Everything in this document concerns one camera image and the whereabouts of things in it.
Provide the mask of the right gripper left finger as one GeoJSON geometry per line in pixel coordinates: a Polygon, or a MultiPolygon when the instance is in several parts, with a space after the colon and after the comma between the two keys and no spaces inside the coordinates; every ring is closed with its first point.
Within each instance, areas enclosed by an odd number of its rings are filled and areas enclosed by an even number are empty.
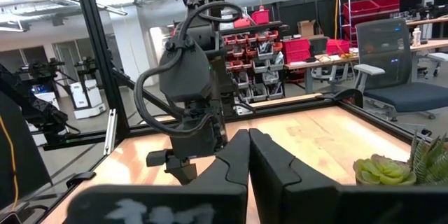
{"type": "Polygon", "coordinates": [[[188,185],[96,185],[75,196],[66,224],[238,224],[248,201],[250,136],[239,130],[188,185]]]}

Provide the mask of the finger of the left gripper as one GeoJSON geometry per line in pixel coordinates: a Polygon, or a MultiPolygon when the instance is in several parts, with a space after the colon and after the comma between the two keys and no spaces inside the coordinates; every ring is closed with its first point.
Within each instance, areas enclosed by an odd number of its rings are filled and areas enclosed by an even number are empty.
{"type": "Polygon", "coordinates": [[[169,157],[164,172],[174,176],[181,185],[187,185],[197,178],[196,164],[191,163],[189,159],[179,160],[169,157]]]}

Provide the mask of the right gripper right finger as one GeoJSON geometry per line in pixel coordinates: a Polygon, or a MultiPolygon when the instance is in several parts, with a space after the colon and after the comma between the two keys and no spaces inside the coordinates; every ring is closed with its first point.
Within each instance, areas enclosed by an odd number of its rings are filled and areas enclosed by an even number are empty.
{"type": "Polygon", "coordinates": [[[447,188],[341,185],[250,129],[250,175],[261,223],[447,222],[447,188]]]}

